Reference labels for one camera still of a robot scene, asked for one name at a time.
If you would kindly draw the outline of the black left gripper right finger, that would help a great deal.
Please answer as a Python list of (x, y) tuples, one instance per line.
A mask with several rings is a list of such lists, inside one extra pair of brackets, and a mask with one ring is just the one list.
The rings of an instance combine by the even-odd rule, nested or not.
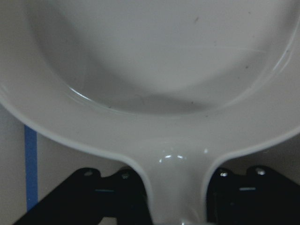
[(213, 225), (298, 225), (300, 186), (277, 171), (252, 166), (244, 175), (219, 167), (206, 194)]

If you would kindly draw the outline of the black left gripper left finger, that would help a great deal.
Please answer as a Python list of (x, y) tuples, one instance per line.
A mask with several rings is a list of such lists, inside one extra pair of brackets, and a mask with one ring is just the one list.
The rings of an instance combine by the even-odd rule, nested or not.
[(98, 225), (114, 218), (119, 225), (153, 224), (144, 183), (132, 169), (102, 177), (81, 168), (21, 216), (16, 225)]

